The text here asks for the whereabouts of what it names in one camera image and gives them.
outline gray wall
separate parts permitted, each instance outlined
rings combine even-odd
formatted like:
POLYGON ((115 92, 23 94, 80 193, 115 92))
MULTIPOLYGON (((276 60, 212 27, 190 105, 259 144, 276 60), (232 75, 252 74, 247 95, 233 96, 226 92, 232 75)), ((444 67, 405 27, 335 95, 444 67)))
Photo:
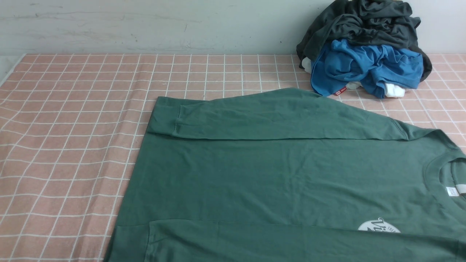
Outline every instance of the gray wall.
MULTIPOLYGON (((1 0, 0 54, 294 53, 332 0, 1 0)), ((466 53, 465 0, 410 0, 426 52, 466 53)))
POLYGON ((0 86, 6 80, 6 77, 10 74, 11 69, 16 66, 22 55, 3 56, 0 55, 0 86))

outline pile of clothes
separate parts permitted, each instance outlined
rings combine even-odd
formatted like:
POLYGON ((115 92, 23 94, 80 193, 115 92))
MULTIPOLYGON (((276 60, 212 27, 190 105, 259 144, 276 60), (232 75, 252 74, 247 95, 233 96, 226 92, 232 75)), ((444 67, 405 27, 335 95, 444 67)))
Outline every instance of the pile of clothes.
POLYGON ((408 3, 398 0, 335 0, 312 23, 296 52, 323 95, 364 87, 378 98, 403 97, 432 71, 418 47, 408 3))

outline red label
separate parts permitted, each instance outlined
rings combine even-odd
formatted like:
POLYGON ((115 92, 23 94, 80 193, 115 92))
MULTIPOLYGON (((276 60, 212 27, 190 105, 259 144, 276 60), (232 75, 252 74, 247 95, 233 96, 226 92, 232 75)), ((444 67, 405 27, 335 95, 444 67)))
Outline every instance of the red label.
POLYGON ((335 95, 335 96, 339 96, 339 95, 341 95, 341 93, 343 93, 344 91, 346 91, 346 86, 343 87, 342 89, 338 90, 337 92, 335 92, 334 95, 335 95))

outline green long-sleeve shirt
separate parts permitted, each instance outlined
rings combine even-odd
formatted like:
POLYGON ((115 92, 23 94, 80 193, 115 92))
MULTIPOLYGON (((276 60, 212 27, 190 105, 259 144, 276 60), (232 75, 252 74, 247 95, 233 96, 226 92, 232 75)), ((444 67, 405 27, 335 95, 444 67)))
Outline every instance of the green long-sleeve shirt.
POLYGON ((464 184, 442 131, 308 91, 159 97, 106 261, 466 261, 464 184))

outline clothing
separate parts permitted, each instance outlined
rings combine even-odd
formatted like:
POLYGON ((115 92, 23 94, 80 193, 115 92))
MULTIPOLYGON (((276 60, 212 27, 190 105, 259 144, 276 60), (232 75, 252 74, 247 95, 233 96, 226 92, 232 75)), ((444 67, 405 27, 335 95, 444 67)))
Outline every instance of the clothing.
POLYGON ((105 261, 464 262, 465 158, 299 89, 159 97, 105 261))
POLYGON ((408 3, 394 0, 335 0, 312 23, 296 46, 302 61, 315 61, 326 42, 348 39, 351 45, 390 45, 408 48, 423 57, 421 81, 432 71, 429 57, 418 47, 416 28, 421 23, 408 3))
MULTIPOLYGON (((302 60, 302 66, 304 67, 304 71, 312 74, 312 62, 308 57, 305 57, 302 60)), ((363 87, 363 84, 361 82, 356 81, 356 82, 349 82, 346 84, 346 88, 349 90, 356 90, 360 87, 363 87)), ((385 96, 386 97, 394 97, 394 98, 401 98, 404 97, 405 90, 401 86, 391 84, 391 83, 385 83, 385 96)))
POLYGON ((385 83, 417 89, 422 76, 422 56, 392 46, 351 46, 346 39, 326 44, 313 65, 311 86, 329 96, 349 82, 360 81, 378 98, 385 97, 385 83))
POLYGON ((385 83, 385 96, 386 97, 395 97, 401 98, 404 97, 405 90, 404 88, 390 83, 385 83))

